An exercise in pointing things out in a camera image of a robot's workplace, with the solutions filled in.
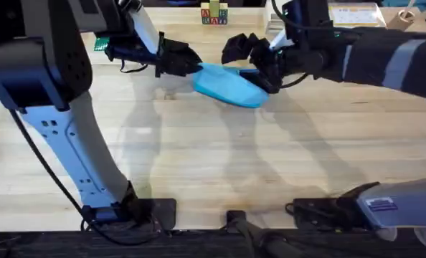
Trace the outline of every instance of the wooden tabletop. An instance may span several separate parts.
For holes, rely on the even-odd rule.
[[[190,43],[205,62],[220,63],[236,34],[264,37],[262,9],[230,9],[227,26],[201,25],[198,9],[148,12],[167,38]],[[383,13],[390,20],[396,9]],[[426,31],[426,24],[410,29]],[[91,49],[92,35],[84,38]],[[193,92],[190,77],[156,79],[153,68],[125,75],[102,52],[90,50],[90,58],[95,114],[114,159],[141,198],[178,201],[178,229],[219,228],[230,209],[247,211],[259,226],[292,227],[283,207],[294,198],[426,178],[425,99],[307,79],[263,108],[245,109]],[[78,198],[49,146],[29,131]],[[75,230],[79,223],[0,104],[0,231]]]

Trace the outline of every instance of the wooden block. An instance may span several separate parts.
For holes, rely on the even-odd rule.
[[[219,24],[219,18],[218,17],[211,17],[211,24]]]
[[[227,9],[219,10],[219,18],[227,18]]]
[[[210,17],[210,4],[201,3],[200,4],[200,14],[202,17]]]
[[[210,24],[210,17],[202,17],[202,24]]]
[[[227,3],[220,3],[219,4],[219,17],[227,18],[227,9],[228,9]]]
[[[227,24],[227,18],[219,18],[219,24],[226,25]]]
[[[219,16],[219,0],[210,0],[210,17]]]

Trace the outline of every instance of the blue sponge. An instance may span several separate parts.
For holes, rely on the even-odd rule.
[[[194,89],[201,94],[245,108],[258,108],[268,99],[266,91],[239,75],[241,69],[218,64],[199,65],[203,69],[194,73]]]

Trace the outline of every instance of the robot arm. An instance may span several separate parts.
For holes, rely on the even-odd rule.
[[[128,54],[122,58],[144,51],[160,73],[170,72],[162,62],[166,55],[180,53],[157,35],[139,1],[123,4],[113,0],[0,4],[0,101],[18,111],[55,152],[80,192],[87,223],[144,223],[142,214],[151,210],[151,202],[136,197],[98,128],[88,92],[92,67],[80,31],[134,39],[139,45],[126,45]],[[141,20],[145,24],[137,25]],[[185,52],[190,49],[181,42],[177,45]],[[175,203],[169,199],[159,205],[169,206],[163,223],[167,229],[174,226]]]
[[[249,55],[259,72],[242,76],[270,94],[300,82],[283,85],[282,79],[302,72],[314,79],[388,87],[426,97],[426,33],[335,28],[325,0],[289,1],[283,13],[286,37],[281,41],[290,39],[290,44],[274,48],[266,39],[242,34],[228,41],[223,63]]]

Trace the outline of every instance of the black cable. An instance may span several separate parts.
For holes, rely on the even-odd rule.
[[[122,73],[141,72],[144,69],[148,68],[148,65],[145,64],[144,66],[142,66],[142,67],[140,67],[138,69],[124,71],[124,67],[126,66],[126,61],[124,61],[124,59],[121,59],[120,61],[121,61],[120,72],[122,72]]]
[[[90,231],[90,225],[89,225],[89,224],[87,224],[87,227],[85,228],[85,227],[84,227],[84,224],[85,224],[85,219],[82,219],[82,221],[81,221],[81,225],[80,225],[80,230],[81,230],[81,232]]]
[[[348,32],[348,33],[355,33],[355,34],[362,34],[361,32],[358,32],[354,29],[348,29],[348,28],[339,28],[339,27],[306,27],[303,25],[299,25],[296,24],[292,21],[290,21],[288,18],[286,18],[286,16],[284,16],[280,10],[277,7],[277,4],[275,3],[275,0],[272,0],[272,7],[273,7],[273,11],[277,14],[277,16],[282,19],[282,21],[284,21],[286,24],[290,25],[291,27],[294,27],[296,29],[301,29],[301,30],[324,30],[324,31],[332,31],[332,32]]]
[[[288,84],[282,85],[282,87],[280,87],[280,89],[285,89],[287,87],[292,87],[294,85],[297,85],[297,84],[301,83],[302,81],[304,81],[307,78],[307,76],[308,76],[308,73],[306,72],[301,77],[299,77],[297,80],[290,82]]]
[[[160,234],[156,234],[155,236],[148,237],[147,239],[141,240],[139,242],[128,243],[128,242],[120,242],[118,240],[115,240],[115,239],[111,238],[110,236],[108,236],[107,234],[105,234],[103,231],[99,230],[99,228],[95,225],[94,221],[89,221],[85,218],[86,216],[82,213],[82,209],[79,206],[79,204],[76,202],[76,200],[71,195],[71,193],[65,188],[63,183],[58,179],[58,177],[55,175],[54,171],[50,168],[49,164],[47,164],[46,160],[44,159],[42,154],[39,152],[39,149],[36,147],[36,144],[34,144],[32,138],[28,134],[27,129],[25,128],[24,124],[20,120],[16,111],[15,110],[9,110],[9,112],[11,113],[11,116],[14,119],[14,122],[17,124],[17,127],[19,128],[20,132],[24,136],[25,140],[28,142],[28,145],[30,146],[30,148],[32,149],[32,151],[34,152],[36,157],[38,158],[39,162],[41,162],[41,164],[44,167],[44,169],[46,170],[46,172],[49,174],[49,176],[52,178],[52,180],[55,182],[55,184],[60,188],[62,193],[68,198],[68,200],[70,200],[71,204],[75,207],[76,211],[81,215],[82,219],[84,219],[84,221],[89,224],[90,228],[93,229],[93,231],[95,231],[97,234],[99,234],[105,240],[107,240],[107,241],[109,241],[113,244],[117,244],[117,245],[121,245],[121,246],[125,246],[125,247],[133,247],[133,246],[145,244],[145,243],[153,241],[154,239],[156,239],[160,236]]]
[[[302,244],[302,245],[307,246],[307,247],[316,247],[316,248],[326,249],[326,250],[330,250],[330,251],[343,252],[343,253],[347,253],[347,254],[354,254],[354,255],[357,255],[357,256],[361,256],[361,257],[384,257],[382,255],[367,254],[367,253],[364,253],[364,252],[358,251],[358,250],[342,249],[340,247],[332,247],[332,246],[325,245],[325,244],[314,244],[312,242],[306,242],[306,241],[300,240],[299,238],[288,237],[287,235],[284,235],[283,233],[281,233],[279,231],[275,231],[275,230],[266,231],[261,236],[258,247],[263,248],[265,246],[265,244],[268,242],[270,237],[280,237],[282,239],[282,241],[284,241],[284,242],[286,242],[287,244],[290,244],[290,245],[291,245],[290,242],[295,242],[295,243]]]

